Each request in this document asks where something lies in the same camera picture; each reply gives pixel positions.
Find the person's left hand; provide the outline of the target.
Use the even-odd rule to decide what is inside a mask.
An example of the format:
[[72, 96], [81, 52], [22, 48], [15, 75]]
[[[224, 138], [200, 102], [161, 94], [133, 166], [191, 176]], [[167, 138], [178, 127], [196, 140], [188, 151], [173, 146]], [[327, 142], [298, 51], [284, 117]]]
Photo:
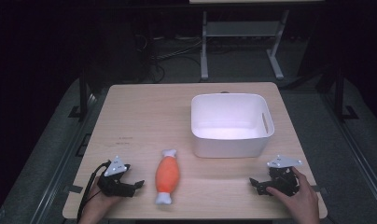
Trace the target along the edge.
[[123, 200], [119, 196], [105, 196], [98, 187], [98, 180], [99, 177], [96, 177], [91, 186], [89, 198], [77, 224], [98, 224], [116, 204]]

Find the orange plush drumstick toy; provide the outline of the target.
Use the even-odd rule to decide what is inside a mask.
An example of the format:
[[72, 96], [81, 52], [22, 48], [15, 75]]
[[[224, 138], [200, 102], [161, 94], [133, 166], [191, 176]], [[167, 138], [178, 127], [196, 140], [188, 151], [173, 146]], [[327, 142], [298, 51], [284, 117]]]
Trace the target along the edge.
[[175, 190], [180, 178], [180, 171], [176, 159], [175, 149], [162, 151], [162, 159], [155, 175], [157, 190], [156, 204], [171, 204], [171, 194]]

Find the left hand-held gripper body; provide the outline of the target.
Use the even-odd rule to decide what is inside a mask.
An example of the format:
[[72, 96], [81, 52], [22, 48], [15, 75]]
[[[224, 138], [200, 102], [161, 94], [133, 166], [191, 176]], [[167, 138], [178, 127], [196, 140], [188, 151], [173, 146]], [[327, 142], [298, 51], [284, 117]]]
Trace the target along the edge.
[[101, 192], [108, 197], [127, 197], [127, 191], [134, 189], [134, 186], [122, 183], [120, 179], [128, 170], [129, 166], [116, 156], [99, 177], [97, 185]]

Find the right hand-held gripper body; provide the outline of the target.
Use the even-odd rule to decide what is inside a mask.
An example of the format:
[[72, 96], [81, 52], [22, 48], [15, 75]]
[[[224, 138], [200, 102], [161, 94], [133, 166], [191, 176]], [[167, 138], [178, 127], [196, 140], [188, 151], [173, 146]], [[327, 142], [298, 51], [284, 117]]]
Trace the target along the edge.
[[267, 162], [271, 178], [267, 186], [278, 189], [287, 196], [293, 196], [299, 191], [299, 183], [292, 168], [300, 165], [302, 161], [299, 159], [277, 155], [275, 159]]

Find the person's right hand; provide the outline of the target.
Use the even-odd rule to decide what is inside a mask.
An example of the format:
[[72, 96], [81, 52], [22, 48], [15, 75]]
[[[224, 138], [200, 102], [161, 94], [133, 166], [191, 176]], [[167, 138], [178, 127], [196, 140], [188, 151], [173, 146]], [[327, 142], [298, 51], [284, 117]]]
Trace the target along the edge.
[[292, 167], [291, 170], [298, 178], [300, 185], [300, 189], [295, 195], [287, 196], [273, 187], [267, 187], [266, 190], [287, 208], [298, 224], [320, 224], [318, 195], [304, 174], [295, 167]]

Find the white plastic storage bin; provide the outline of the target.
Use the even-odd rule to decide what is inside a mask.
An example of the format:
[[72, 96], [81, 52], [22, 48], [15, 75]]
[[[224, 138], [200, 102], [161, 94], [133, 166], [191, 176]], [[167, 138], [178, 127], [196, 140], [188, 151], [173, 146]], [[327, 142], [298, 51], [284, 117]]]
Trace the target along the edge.
[[202, 158], [258, 157], [274, 134], [265, 99], [254, 93], [209, 93], [191, 101], [193, 151]]

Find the white metal table frame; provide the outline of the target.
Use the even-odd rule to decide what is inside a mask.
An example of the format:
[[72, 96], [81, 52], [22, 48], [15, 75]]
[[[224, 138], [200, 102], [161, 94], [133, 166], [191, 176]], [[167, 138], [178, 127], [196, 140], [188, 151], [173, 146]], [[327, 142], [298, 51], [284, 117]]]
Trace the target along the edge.
[[200, 52], [201, 80], [209, 78], [207, 40], [210, 37], [273, 37], [274, 43], [266, 50], [273, 73], [278, 80], [284, 78], [276, 58], [286, 27], [289, 11], [282, 13], [279, 21], [209, 21], [207, 12], [202, 13], [202, 50]]

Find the black metal stand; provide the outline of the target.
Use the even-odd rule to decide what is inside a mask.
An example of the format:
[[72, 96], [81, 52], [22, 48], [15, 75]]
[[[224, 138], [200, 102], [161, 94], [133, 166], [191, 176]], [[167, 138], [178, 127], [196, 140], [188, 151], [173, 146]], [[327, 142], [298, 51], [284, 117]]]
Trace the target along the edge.
[[339, 68], [335, 75], [335, 91], [334, 91], [334, 114], [340, 122], [348, 119], [358, 119], [356, 111], [343, 102], [344, 99], [344, 73]]
[[89, 100], [87, 76], [84, 71], [82, 71], [79, 75], [78, 85], [79, 85], [79, 105], [74, 105], [72, 107], [68, 117], [78, 119], [78, 121], [81, 122], [84, 120], [84, 118], [86, 118], [88, 114], [88, 100]]

